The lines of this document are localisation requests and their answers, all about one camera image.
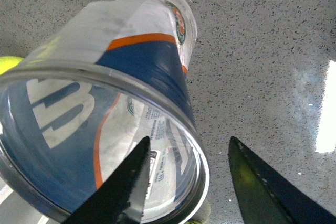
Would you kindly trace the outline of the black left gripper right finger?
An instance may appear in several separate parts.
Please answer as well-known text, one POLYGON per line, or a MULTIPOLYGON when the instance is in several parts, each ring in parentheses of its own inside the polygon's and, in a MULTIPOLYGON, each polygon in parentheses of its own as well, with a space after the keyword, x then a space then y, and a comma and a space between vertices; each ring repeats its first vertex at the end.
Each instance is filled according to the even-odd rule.
POLYGON ((335 223, 335 215, 234 136, 230 138, 228 159, 244 223, 335 223))

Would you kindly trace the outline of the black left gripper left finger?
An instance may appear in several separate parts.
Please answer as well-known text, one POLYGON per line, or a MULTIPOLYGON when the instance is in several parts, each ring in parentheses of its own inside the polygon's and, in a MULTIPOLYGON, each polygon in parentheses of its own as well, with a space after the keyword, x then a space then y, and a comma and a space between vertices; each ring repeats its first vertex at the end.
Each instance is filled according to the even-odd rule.
POLYGON ((103 185, 63 223, 140 223, 149 173, 150 138, 146 136, 103 185))

